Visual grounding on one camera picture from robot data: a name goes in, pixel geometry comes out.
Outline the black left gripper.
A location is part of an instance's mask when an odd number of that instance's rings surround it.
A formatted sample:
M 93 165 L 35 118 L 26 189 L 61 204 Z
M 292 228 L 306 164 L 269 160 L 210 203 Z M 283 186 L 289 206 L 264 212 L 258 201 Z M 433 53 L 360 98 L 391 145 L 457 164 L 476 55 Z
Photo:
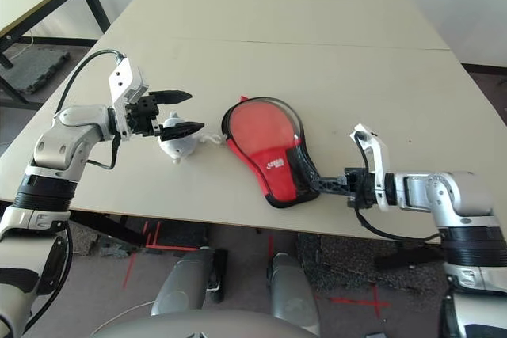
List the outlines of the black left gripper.
M 193 97 L 192 94 L 181 90 L 163 90 L 149 92 L 133 104 L 126 105 L 127 123 L 132 134 L 142 136 L 159 136 L 161 141 L 183 139 L 197 133 L 204 127 L 204 123 L 181 122 L 174 126 L 161 127 L 157 117 L 158 104 L 179 104 Z

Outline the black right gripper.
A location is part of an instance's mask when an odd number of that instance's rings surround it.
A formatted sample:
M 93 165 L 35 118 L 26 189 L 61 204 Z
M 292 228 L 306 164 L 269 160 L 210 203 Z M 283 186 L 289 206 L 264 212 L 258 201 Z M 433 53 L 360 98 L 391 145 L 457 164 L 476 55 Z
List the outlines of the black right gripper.
M 375 174 L 365 168 L 345 168 L 345 176 L 319 177 L 314 179 L 313 189 L 324 194 L 347 195 L 350 208 L 371 208 L 377 204 L 375 195 Z

